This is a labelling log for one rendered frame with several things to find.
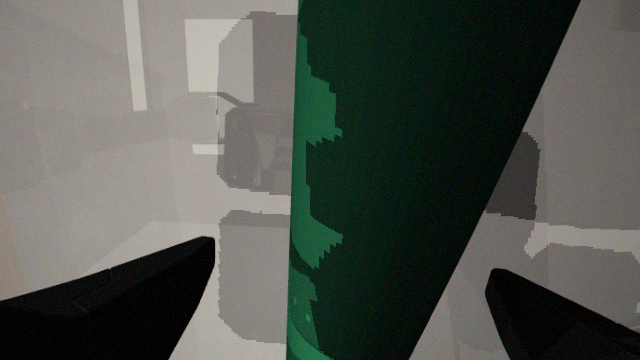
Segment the dark green cylinder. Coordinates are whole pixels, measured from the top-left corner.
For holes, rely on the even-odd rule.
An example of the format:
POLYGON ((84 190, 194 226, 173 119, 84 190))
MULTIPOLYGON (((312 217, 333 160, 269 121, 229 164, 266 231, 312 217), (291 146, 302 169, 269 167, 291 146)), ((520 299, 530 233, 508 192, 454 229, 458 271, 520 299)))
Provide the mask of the dark green cylinder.
POLYGON ((298 0, 286 360, 409 360, 581 0, 298 0))

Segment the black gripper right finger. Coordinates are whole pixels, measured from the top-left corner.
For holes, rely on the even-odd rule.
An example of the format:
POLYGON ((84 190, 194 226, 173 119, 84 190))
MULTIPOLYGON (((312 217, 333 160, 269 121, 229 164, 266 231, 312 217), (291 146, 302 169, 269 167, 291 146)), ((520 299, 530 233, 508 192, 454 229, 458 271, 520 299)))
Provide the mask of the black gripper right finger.
POLYGON ((510 360, 640 360, 640 333, 514 272, 492 269, 485 297, 510 360))

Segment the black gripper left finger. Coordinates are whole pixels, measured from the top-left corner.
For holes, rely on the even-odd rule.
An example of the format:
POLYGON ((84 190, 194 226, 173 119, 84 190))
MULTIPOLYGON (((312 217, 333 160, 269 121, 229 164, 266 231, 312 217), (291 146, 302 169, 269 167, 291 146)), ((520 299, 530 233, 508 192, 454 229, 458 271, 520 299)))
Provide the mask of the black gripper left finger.
POLYGON ((199 236, 0 301, 0 360, 168 360, 214 264, 199 236))

